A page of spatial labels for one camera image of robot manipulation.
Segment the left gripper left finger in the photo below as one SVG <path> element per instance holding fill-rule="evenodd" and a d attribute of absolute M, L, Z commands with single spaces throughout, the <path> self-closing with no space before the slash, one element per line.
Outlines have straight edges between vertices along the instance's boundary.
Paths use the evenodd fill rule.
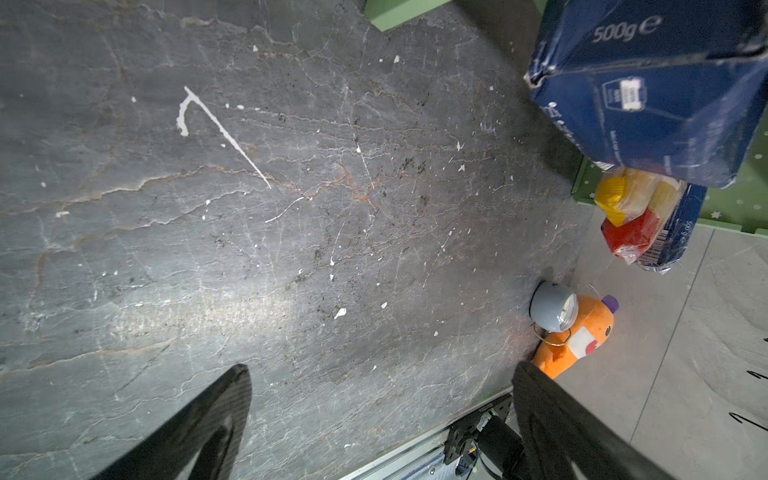
<path fill-rule="evenodd" d="M 97 479 L 228 479 L 252 399 L 248 367 L 236 364 Z"/>

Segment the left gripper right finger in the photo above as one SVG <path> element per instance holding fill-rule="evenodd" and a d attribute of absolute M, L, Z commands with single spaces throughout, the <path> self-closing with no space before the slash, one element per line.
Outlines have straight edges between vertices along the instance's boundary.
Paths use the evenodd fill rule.
<path fill-rule="evenodd" d="M 532 479 L 669 479 L 530 362 L 517 364 L 513 401 Z"/>

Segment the yellow spaghetti bag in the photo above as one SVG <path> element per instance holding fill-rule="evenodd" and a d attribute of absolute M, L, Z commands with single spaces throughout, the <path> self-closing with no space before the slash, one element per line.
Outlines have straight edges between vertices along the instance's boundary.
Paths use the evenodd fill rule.
<path fill-rule="evenodd" d="M 665 175 L 615 167 L 603 174 L 595 191 L 595 203 L 616 227 L 641 217 L 647 210 L 667 220 L 687 186 L 685 181 Z"/>

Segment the red spaghetti pack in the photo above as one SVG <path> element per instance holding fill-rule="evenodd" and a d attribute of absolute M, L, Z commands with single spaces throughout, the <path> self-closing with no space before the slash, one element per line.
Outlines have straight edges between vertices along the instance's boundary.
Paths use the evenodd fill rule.
<path fill-rule="evenodd" d="M 661 219 L 650 209 L 619 227 L 608 219 L 601 225 L 602 235 L 612 255 L 626 264 L 634 263 L 651 247 L 660 229 Z"/>

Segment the orange monster plush toy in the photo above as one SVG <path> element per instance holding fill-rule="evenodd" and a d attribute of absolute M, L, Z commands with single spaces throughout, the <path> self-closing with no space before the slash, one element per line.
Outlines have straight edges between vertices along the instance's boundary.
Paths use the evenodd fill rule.
<path fill-rule="evenodd" d="M 578 315 L 572 327 L 566 332 L 548 333 L 532 360 L 551 379 L 596 351 L 614 331 L 614 315 L 619 310 L 614 296 L 598 299 L 578 295 L 577 300 Z"/>

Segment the small grey clock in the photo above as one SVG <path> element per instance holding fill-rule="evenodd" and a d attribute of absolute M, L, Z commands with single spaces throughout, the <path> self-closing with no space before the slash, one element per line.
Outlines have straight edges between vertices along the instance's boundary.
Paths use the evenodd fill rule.
<path fill-rule="evenodd" d="M 533 323 L 547 331 L 562 333 L 568 331 L 578 316 L 578 296 L 569 287 L 542 281 L 535 289 L 529 316 Z"/>

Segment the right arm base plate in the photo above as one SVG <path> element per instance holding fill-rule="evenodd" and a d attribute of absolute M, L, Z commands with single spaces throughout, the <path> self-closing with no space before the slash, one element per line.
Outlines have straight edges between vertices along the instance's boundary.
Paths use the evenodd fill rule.
<path fill-rule="evenodd" d="M 510 393 L 503 394 L 452 423 L 444 442 L 444 464 L 474 451 L 500 470 L 501 479 L 511 479 L 523 452 L 521 437 L 506 423 L 512 400 Z"/>

